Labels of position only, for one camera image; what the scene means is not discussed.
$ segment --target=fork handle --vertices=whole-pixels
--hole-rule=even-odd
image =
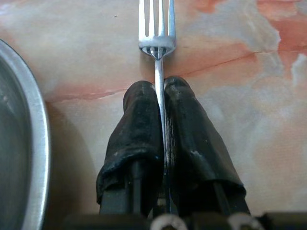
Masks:
[[[171,197],[170,197],[170,181],[168,172],[168,156],[166,151],[166,136],[165,136],[165,104],[164,104],[164,71],[163,71],[163,58],[156,59],[154,63],[154,82],[155,91],[158,98],[160,107],[161,125],[163,133],[163,146],[164,146],[164,172],[163,172],[163,185],[166,201],[166,212],[172,213]]]

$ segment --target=fork tine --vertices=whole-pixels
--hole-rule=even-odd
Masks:
[[[159,36],[165,35],[163,0],[159,0]]]
[[[149,37],[154,37],[154,0],[149,3]]]
[[[144,0],[140,0],[139,6],[139,40],[146,37],[145,29],[145,7]]]
[[[174,0],[168,2],[168,36],[176,37]]]

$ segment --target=pink marble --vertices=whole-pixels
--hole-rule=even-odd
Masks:
[[[254,215],[307,207],[307,0],[176,0],[184,77],[223,137]],[[46,229],[96,213],[95,179],[125,90],[153,82],[138,50],[138,1],[2,0],[0,35],[47,103],[52,173]]]

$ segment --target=silver bowl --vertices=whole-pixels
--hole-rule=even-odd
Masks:
[[[47,112],[34,76],[0,40],[0,230],[41,229],[49,148]]]

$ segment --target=fork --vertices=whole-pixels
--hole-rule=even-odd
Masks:
[[[145,54],[155,58],[155,90],[160,107],[161,125],[163,133],[163,144],[165,153],[165,171],[164,181],[166,183],[165,198],[166,208],[171,212],[170,192],[168,183],[167,162],[168,155],[166,152],[166,137],[165,137],[165,104],[164,104],[164,72],[163,72],[163,57],[173,52],[176,48],[176,31],[175,31],[175,9],[174,0],[168,2],[168,34],[165,34],[164,22],[164,7],[163,0],[159,0],[159,24],[158,35],[155,34],[155,16],[154,16],[154,0],[149,2],[149,31],[146,36],[145,30],[145,7],[144,0],[140,0],[139,5],[139,48]]]

